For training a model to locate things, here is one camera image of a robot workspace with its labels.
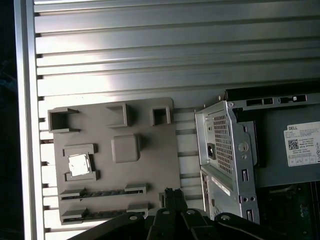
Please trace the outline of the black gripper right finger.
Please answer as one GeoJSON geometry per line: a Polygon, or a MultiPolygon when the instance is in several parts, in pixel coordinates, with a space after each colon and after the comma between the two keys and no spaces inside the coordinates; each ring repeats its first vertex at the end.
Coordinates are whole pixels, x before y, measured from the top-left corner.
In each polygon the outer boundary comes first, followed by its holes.
{"type": "Polygon", "coordinates": [[[175,190],[175,204],[190,240],[286,240],[288,237],[232,213],[223,212],[210,219],[201,211],[188,208],[184,193],[175,190]]]}

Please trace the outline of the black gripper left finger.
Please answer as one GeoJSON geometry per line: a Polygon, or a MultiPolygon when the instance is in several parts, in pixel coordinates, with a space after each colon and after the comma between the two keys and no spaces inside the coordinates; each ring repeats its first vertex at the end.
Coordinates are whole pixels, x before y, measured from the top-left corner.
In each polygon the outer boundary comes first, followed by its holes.
{"type": "Polygon", "coordinates": [[[164,208],[144,217],[129,212],[82,233],[83,240],[173,240],[177,214],[182,210],[181,189],[166,188],[164,208]]]}

